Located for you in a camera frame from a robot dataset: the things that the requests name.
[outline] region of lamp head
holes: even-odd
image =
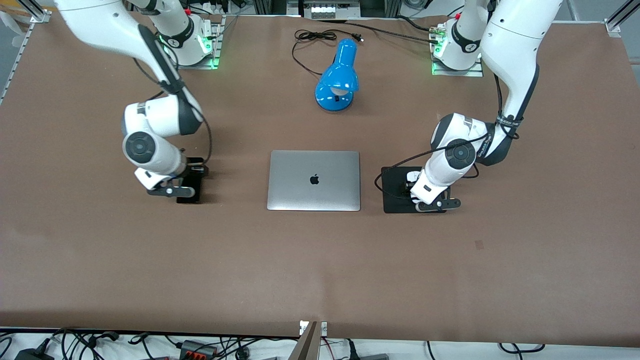
[[[358,91],[358,74],[353,69],[358,47],[350,38],[341,40],[331,64],[320,77],[316,86],[316,101],[329,111],[346,109]]]

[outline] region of lamp base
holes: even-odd
[[[316,102],[322,109],[328,111],[341,111],[349,107],[353,101],[353,92],[344,95],[335,95],[330,86],[318,84],[316,86]]]

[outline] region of power adapter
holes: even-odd
[[[45,353],[40,353],[40,351],[34,348],[26,348],[24,350],[20,350],[18,355],[15,356],[15,360],[54,360],[53,356],[49,356]]]

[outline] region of white floor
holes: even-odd
[[[13,343],[2,359],[15,359],[18,351],[25,348],[36,348],[48,335],[46,334],[14,334],[10,335]],[[105,360],[139,360],[149,359],[142,344],[130,345],[128,340],[131,335],[123,335],[115,343],[110,340],[100,340],[96,348],[97,352]],[[202,343],[219,342],[219,338],[194,338],[171,336],[173,341],[197,340]],[[66,347],[70,347],[73,337],[67,335]],[[344,340],[328,339],[332,343],[333,354],[336,359],[349,356],[349,345]],[[180,350],[170,344],[163,336],[151,336],[146,340],[149,352],[155,359],[160,360],[166,357],[179,359]],[[390,340],[354,340],[358,355],[360,357],[376,354],[387,354],[391,360],[430,360],[426,350],[425,341],[390,341]],[[265,360],[277,357],[278,359],[288,359],[293,347],[293,340],[269,341],[262,340],[250,345],[250,360]],[[6,342],[0,343],[0,352],[4,350]],[[536,345],[520,344],[521,349],[534,348]],[[436,360],[517,360],[516,355],[506,354],[494,343],[451,343],[451,342],[431,342],[431,348]],[[79,350],[76,350],[74,359],[78,359]],[[51,341],[47,348],[47,355],[53,356],[56,360],[62,360],[60,344]],[[640,348],[607,348],[607,347],[574,347],[566,345],[547,345],[544,350],[535,354],[524,354],[524,360],[597,360],[615,359],[631,360],[640,359]],[[89,351],[84,353],[83,359],[91,360],[93,356]],[[321,347],[320,360],[332,360],[332,357],[324,345]]]

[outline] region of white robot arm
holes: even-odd
[[[129,15],[121,0],[55,0],[55,3],[78,39],[100,50],[139,59],[151,68],[158,85],[168,96],[130,104],[125,108],[122,117],[122,133],[125,136],[123,152],[138,167],[135,175],[149,194],[194,196],[195,190],[190,187],[174,188],[172,184],[162,186],[171,179],[181,179],[195,170],[185,155],[164,138],[193,134],[203,121],[200,105],[182,82],[163,45],[151,30],[139,25]],[[142,0],[133,3],[140,6],[156,3],[162,9],[168,9],[166,13],[169,15],[166,17],[162,12],[155,15],[154,22],[159,28],[169,28],[160,25],[163,21],[183,21],[182,17],[186,17],[182,8],[181,16],[175,9],[178,0]],[[192,53],[202,52],[200,46],[193,49]],[[199,169],[206,172],[202,164]]]
[[[462,40],[459,35],[447,37],[447,47],[440,51],[441,60],[454,69],[472,66],[478,53],[465,52],[464,48],[475,39],[478,29],[484,28],[477,50],[489,69],[509,88],[509,95],[495,123],[458,113],[440,120],[431,137],[431,149],[445,149],[431,155],[411,188],[417,204],[431,205],[475,162],[490,166],[507,156],[538,80],[538,47],[562,0],[502,0],[485,27],[481,23],[486,24],[487,3],[488,0],[467,0],[458,21],[466,19],[464,26],[456,26],[454,19],[447,22],[447,34],[455,33],[456,28],[460,33],[462,29],[468,32]]]

